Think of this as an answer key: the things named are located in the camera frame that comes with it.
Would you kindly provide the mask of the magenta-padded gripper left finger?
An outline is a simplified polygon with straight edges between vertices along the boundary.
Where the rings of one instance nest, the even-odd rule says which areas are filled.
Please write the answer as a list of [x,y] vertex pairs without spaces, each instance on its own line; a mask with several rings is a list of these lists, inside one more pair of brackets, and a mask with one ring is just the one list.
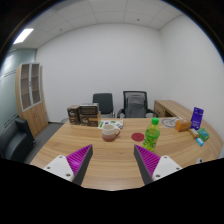
[[88,145],[68,156],[57,156],[44,167],[44,170],[80,186],[92,155],[93,147]]

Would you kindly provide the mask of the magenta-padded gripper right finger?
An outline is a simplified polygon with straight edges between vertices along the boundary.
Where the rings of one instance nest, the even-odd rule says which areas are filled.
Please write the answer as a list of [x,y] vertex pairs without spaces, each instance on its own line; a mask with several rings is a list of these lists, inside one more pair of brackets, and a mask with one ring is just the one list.
[[134,146],[134,156],[145,185],[182,169],[168,155],[158,156],[138,145]]

